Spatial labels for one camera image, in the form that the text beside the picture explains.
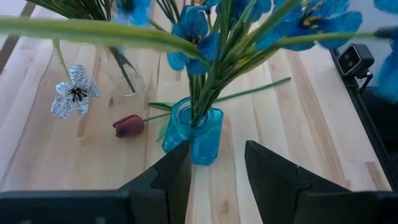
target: wooden table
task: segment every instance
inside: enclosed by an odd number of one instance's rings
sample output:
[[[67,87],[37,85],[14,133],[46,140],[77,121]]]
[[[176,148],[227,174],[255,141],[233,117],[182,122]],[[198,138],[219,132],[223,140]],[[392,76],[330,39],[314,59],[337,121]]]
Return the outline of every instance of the wooden table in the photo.
[[[147,88],[121,98],[94,46],[62,42],[62,50],[68,66],[80,63],[97,79],[103,96],[82,118],[54,118],[55,85],[65,79],[51,41],[21,38],[0,75],[2,190],[115,189],[164,155],[155,140],[167,118],[147,123],[134,139],[116,138],[112,123],[163,113],[146,104],[187,96],[186,72],[173,71],[164,54],[141,50]],[[248,139],[351,190],[390,190],[327,50],[280,50],[221,95],[284,77],[292,80],[215,105],[224,111],[220,154],[213,165],[193,168],[187,223],[261,223],[244,163]]]

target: white flower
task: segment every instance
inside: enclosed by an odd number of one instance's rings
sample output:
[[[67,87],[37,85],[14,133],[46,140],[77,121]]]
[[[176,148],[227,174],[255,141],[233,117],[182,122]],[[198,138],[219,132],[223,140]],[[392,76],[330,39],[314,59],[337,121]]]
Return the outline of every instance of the white flower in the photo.
[[[77,113],[83,116],[88,111],[88,99],[101,96],[94,79],[88,79],[82,65],[72,66],[69,74],[72,82],[61,82],[55,87],[61,95],[55,97],[51,113],[58,118],[67,118],[74,103],[77,104]]]

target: webcam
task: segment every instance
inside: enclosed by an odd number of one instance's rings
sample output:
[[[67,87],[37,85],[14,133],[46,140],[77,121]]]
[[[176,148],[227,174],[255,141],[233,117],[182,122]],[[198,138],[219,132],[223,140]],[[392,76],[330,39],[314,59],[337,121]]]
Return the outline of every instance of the webcam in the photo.
[[[351,44],[338,57],[338,65],[343,77],[365,77],[373,65],[374,57],[365,44]]]

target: clear glass vase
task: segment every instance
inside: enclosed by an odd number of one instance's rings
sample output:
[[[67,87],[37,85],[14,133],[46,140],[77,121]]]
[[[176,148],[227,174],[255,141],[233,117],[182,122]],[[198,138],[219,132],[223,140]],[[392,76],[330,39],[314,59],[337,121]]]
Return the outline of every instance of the clear glass vase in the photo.
[[[192,162],[208,166],[215,161],[218,155],[223,112],[210,108],[197,127],[191,128],[190,124],[191,104],[190,99],[185,98],[173,106],[162,148],[168,153],[182,141],[191,139],[193,142],[191,146]]]
[[[111,80],[114,91],[121,96],[134,96],[145,88],[139,72],[135,50],[122,47],[97,47],[103,68]]]

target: red flower bud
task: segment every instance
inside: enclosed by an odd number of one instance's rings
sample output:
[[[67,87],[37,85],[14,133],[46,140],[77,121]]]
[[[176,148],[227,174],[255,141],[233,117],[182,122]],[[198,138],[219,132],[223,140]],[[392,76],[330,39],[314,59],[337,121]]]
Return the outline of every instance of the red flower bud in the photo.
[[[145,129],[142,118],[136,114],[120,119],[113,123],[113,127],[116,128],[116,137],[118,138],[138,136]]]

